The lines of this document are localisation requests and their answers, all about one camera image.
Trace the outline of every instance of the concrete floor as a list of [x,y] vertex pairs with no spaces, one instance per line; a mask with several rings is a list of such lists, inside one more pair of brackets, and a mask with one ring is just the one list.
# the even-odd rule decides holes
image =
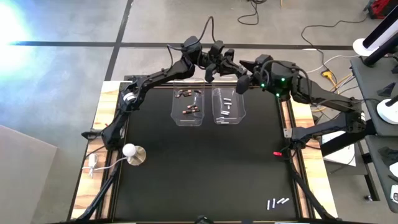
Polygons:
[[[10,40],[114,42],[126,3],[127,0],[0,1],[0,16],[8,16],[0,22],[1,29],[7,30],[5,38],[0,39],[0,124],[60,148],[34,223],[67,218],[86,147],[80,133],[93,122],[113,48],[1,44]],[[259,25],[244,26],[236,18],[252,13],[245,0],[135,0],[123,42],[183,42],[191,35],[199,36],[207,17],[214,16],[215,37],[224,43],[302,45],[307,44],[300,37],[305,26],[333,25],[340,19],[360,21],[365,17],[362,9],[366,3],[367,0],[285,0],[281,9],[279,1],[268,0],[258,7]],[[379,22],[368,19],[332,29],[311,28],[304,35],[313,44],[351,45]],[[209,29],[203,42],[211,42]],[[178,60],[178,52],[173,53]],[[305,70],[321,64],[320,54],[311,50],[236,49],[235,61],[254,60],[260,54],[296,62]],[[326,50],[325,59],[354,54],[349,50]],[[166,49],[122,47],[111,79],[149,74],[169,63]],[[339,79],[350,73],[346,58],[336,59],[328,66]],[[198,71],[195,76],[203,77],[203,72]],[[323,88],[331,87],[318,72],[309,75]],[[351,86],[356,86],[355,80],[345,88]],[[358,89],[345,95],[361,97]],[[335,111],[325,113],[332,116]],[[330,182],[342,219],[394,223],[395,216],[385,201],[362,201],[362,196],[368,194],[363,177],[330,177]]]

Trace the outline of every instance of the red object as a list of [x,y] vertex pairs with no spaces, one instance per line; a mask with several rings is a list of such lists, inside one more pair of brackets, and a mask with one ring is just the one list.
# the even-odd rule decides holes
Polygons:
[[384,19],[396,6],[397,0],[378,0],[372,3],[368,10],[372,19]]

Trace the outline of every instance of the black tabletop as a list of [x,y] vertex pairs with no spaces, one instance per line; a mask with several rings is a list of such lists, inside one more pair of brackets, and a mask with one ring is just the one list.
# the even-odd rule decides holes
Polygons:
[[[244,95],[246,117],[217,125],[211,89],[199,127],[179,127],[170,117],[172,89],[147,93],[128,122],[127,142],[146,149],[139,167],[123,162],[114,219],[187,222],[294,220],[296,208],[288,165],[273,156],[284,146],[275,97],[261,90]],[[290,201],[267,210],[267,200]]]
[[398,204],[390,199],[391,186],[394,184],[398,185],[398,182],[395,182],[388,177],[388,175],[393,174],[379,153],[379,149],[384,147],[389,147],[392,150],[398,150],[398,138],[366,136],[365,140],[366,144],[368,144],[369,153],[371,154],[377,175],[379,176],[381,187],[383,189],[384,195],[386,196],[387,204],[392,212],[398,213]]
[[[354,58],[351,59],[351,65],[364,99],[374,98],[380,101],[388,99],[387,97],[379,96],[377,91],[392,82],[398,82],[398,74],[391,72],[398,65],[395,59],[382,58],[373,67],[367,67],[360,58]],[[392,96],[396,95],[398,95],[398,86],[392,92]],[[365,103],[378,135],[398,137],[398,125],[389,124],[379,117],[376,111],[377,102],[366,100]]]

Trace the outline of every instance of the transparent bin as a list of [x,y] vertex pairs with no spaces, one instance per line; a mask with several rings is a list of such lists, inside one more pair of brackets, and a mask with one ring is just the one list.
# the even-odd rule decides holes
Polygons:
[[[239,124],[246,116],[243,95],[236,93],[236,82],[226,85],[225,82],[229,82],[228,78],[224,80],[221,78],[220,82],[223,82],[223,84],[213,82],[211,90],[214,122],[216,124]],[[229,109],[225,103],[231,103]],[[223,111],[229,111],[229,114],[221,114]]]
[[[191,90],[190,96],[177,98],[178,94]],[[174,80],[173,107],[171,117],[178,126],[200,126],[205,117],[205,81],[202,78],[188,80]],[[196,105],[199,111],[183,114],[183,111],[192,110],[188,106]]]

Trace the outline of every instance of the wooden table frame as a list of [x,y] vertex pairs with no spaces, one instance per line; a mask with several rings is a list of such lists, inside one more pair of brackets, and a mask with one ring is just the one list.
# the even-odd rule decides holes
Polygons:
[[[107,81],[103,83],[95,120],[93,123],[93,129],[103,129],[106,127],[106,124],[112,122],[116,108],[116,102],[118,100],[120,84],[120,81]],[[286,128],[291,128],[294,126],[306,128],[314,125],[309,105],[303,105],[294,101],[289,101],[287,103],[283,102],[282,111]],[[89,153],[102,145],[102,140],[96,139],[88,144],[86,153]],[[308,145],[319,147],[319,143],[317,141],[310,141],[308,142]],[[97,167],[108,166],[113,163],[117,157],[116,151],[108,152],[106,149],[101,149],[96,152],[96,154],[98,155]],[[297,158],[303,161],[301,166]],[[302,149],[301,152],[297,153],[296,157],[294,157],[294,164],[297,171],[301,173],[302,176],[304,175],[303,179],[307,182],[310,190],[314,196],[316,196],[318,201],[324,206],[330,215],[337,217],[335,203],[331,193],[321,151],[306,147],[305,149]],[[82,164],[82,167],[87,165],[88,160],[85,160]],[[91,178],[88,175],[88,170],[82,170],[80,179],[76,186],[77,191],[72,202],[73,206],[71,207],[68,218],[77,218],[85,211],[86,207],[93,201],[96,194],[99,192],[101,184],[108,178],[108,174],[110,172],[111,170],[97,170],[94,173],[93,178]],[[298,190],[297,193],[300,198],[300,210],[302,212],[301,215],[304,218],[311,217],[312,212],[314,212],[313,209],[308,209],[307,199],[298,185],[296,189]],[[99,207],[102,212],[96,212],[93,214],[91,219],[107,218],[108,215],[113,212],[111,209],[109,209],[111,192],[112,187],[108,190],[103,203]]]

